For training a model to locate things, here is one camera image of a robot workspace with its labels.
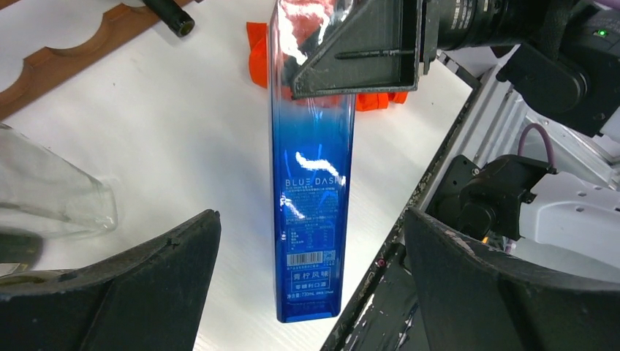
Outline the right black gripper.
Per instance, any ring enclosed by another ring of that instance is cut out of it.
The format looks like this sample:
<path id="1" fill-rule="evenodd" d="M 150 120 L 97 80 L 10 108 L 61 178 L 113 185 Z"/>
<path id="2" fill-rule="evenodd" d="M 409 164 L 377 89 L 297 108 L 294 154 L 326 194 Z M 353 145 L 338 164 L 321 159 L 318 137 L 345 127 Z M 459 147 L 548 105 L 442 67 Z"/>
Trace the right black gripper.
<path id="1" fill-rule="evenodd" d="M 422 1 L 421 72 L 439 50 L 512 47 L 542 27 L 547 1 Z M 290 65 L 293 99 L 414 91 L 419 82 L 419 1 L 337 1 Z"/>

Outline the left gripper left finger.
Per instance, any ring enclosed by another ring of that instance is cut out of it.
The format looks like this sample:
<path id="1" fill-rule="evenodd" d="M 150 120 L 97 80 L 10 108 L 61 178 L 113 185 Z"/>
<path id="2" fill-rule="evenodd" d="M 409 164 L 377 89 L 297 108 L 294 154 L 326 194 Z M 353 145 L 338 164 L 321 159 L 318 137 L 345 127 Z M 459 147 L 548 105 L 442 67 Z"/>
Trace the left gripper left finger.
<path id="1" fill-rule="evenodd" d="M 79 269 L 1 278 L 3 350 L 191 350 L 221 222 L 207 210 Z"/>

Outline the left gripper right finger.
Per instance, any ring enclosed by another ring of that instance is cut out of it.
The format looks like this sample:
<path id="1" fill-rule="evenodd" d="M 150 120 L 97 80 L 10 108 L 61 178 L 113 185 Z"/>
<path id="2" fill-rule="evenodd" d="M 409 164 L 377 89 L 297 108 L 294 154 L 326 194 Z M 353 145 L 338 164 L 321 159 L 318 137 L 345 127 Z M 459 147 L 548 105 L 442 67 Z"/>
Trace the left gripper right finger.
<path id="1" fill-rule="evenodd" d="M 619 285 L 514 257 L 417 210 L 404 240 L 432 350 L 617 350 Z"/>

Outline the blue square bottle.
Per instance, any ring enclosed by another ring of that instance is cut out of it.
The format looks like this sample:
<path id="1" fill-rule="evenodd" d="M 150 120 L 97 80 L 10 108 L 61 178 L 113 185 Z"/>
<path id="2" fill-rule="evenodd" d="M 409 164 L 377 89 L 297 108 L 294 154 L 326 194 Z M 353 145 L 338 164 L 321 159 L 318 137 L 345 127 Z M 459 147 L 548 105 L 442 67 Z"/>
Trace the blue square bottle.
<path id="1" fill-rule="evenodd" d="M 354 1 L 277 1 L 268 24 L 276 316 L 282 323 L 341 310 L 353 95 L 295 99 L 293 75 Z"/>

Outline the green wine bottle white label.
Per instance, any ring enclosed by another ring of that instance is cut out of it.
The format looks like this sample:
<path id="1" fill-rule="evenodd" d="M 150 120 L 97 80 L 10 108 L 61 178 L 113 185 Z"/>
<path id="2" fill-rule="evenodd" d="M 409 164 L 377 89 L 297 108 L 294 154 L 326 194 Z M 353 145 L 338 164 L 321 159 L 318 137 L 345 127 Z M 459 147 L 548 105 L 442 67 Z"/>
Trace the green wine bottle white label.
<path id="1" fill-rule="evenodd" d="M 194 19 L 173 0 L 143 0 L 143 3 L 177 37 L 186 37 L 195 27 Z"/>

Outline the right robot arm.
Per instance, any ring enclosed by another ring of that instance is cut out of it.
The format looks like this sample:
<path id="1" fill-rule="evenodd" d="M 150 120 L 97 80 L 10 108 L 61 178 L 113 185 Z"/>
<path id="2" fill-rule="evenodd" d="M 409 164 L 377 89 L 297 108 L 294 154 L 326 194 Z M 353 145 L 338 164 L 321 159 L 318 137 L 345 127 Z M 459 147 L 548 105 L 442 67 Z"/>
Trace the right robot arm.
<path id="1" fill-rule="evenodd" d="M 295 99 L 413 91 L 438 53 L 500 60 L 428 212 L 508 254 L 619 281 L 617 1 L 336 1 L 286 61 Z"/>

